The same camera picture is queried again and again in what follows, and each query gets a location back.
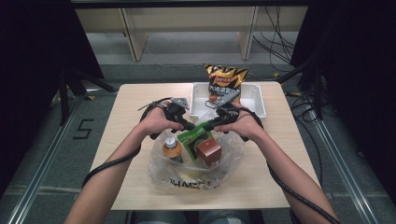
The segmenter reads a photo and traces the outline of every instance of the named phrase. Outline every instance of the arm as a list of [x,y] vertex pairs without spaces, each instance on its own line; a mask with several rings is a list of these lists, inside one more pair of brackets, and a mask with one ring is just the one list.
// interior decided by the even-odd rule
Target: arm
[[[160,133],[168,128],[181,130],[183,126],[167,120],[159,107],[152,109],[106,161],[114,161],[133,153],[147,135]],[[103,223],[117,198],[131,161],[111,166],[94,175],[81,190],[64,223]]]
[[[262,155],[283,183],[310,202],[323,208],[333,217],[336,217],[329,200],[317,183],[277,145],[248,112],[240,111],[237,122],[216,127],[215,131],[234,131],[248,137],[257,144]],[[303,223],[328,223],[317,212],[300,203],[287,192],[284,191],[284,193],[291,209],[300,221]]]

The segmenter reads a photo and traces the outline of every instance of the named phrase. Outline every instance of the bottle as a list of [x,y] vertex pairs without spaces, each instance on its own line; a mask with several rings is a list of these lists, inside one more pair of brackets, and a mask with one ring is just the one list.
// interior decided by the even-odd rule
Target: bottle
[[171,160],[183,162],[181,157],[181,144],[175,137],[167,137],[163,144],[163,155]]

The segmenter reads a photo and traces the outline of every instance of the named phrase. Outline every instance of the floor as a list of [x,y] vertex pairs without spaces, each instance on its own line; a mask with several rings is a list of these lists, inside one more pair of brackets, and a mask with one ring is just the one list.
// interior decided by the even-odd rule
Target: floor
[[[262,35],[272,39],[274,34],[255,34],[261,43],[270,47],[271,42],[265,40]],[[284,33],[283,37],[294,43],[297,35]],[[282,75],[285,70],[291,69],[285,60],[279,59],[274,53],[270,54],[256,41],[252,42],[249,59],[243,61],[236,35],[233,33],[151,34],[140,62],[132,61],[123,34],[88,34],[88,38],[99,64],[103,66],[105,78],[115,82],[122,82],[124,79],[107,72],[111,65],[154,64],[159,67],[183,69],[188,66],[202,66],[202,63],[240,64],[246,67],[267,64],[271,67],[266,70],[268,74],[250,72],[251,76],[259,80],[271,79],[274,75]],[[282,46],[273,45],[273,50],[285,58],[289,56]],[[284,91],[297,91],[298,78],[299,76],[284,83]],[[88,89],[95,89],[89,83],[87,86]],[[43,123],[32,150],[28,152],[26,160],[0,202],[0,223],[9,223],[10,215],[19,216],[25,223],[46,223],[43,220],[51,223],[62,222],[78,195],[80,180],[83,179],[83,174],[86,174],[81,172],[80,175],[78,170],[90,169],[97,139],[100,139],[106,126],[106,118],[116,97],[114,93],[99,92],[94,95],[95,100],[70,95],[75,118],[70,121],[70,127],[67,129],[59,128],[60,106],[58,98],[54,98],[48,118]],[[336,110],[328,104],[323,107],[324,120],[316,120],[314,113],[307,112],[307,103],[310,100],[309,95],[305,98],[288,97],[293,113],[296,116],[300,115],[296,122],[322,187],[342,222],[394,223],[394,204],[364,158],[357,154],[359,149],[342,120],[336,116]],[[81,133],[73,130],[80,129],[81,125],[88,125],[84,128],[89,129],[90,120],[94,120],[92,123],[95,124],[90,139],[96,141],[76,144],[76,137]],[[54,145],[57,141],[63,142],[62,145]],[[42,168],[42,161],[48,162],[49,169],[44,169],[40,173],[41,176],[37,177],[37,169]],[[37,195],[32,201],[26,199],[23,202],[27,203],[23,203],[23,195],[27,189],[35,189]],[[266,209],[261,212],[265,223],[291,223],[288,209]],[[128,223],[130,215],[123,211],[113,211],[110,212],[106,223]]]

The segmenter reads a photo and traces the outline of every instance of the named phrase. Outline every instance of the chip bag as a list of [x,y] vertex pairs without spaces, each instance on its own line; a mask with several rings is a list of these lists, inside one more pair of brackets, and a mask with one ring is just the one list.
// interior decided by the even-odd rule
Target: chip bag
[[[240,90],[245,81],[248,70],[244,68],[226,67],[221,65],[204,64],[209,74],[209,100],[216,102],[219,96],[227,95],[233,91]],[[240,102],[241,95],[233,100]]]

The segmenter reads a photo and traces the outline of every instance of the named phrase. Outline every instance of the snack bag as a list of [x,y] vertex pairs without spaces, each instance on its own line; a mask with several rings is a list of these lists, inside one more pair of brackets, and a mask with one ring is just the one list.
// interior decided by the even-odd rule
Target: snack bag
[[[221,65],[204,64],[209,74],[209,100],[216,102],[219,96],[240,90],[241,84],[245,81],[248,70],[236,67],[226,67]],[[240,102],[239,94],[233,102]]]

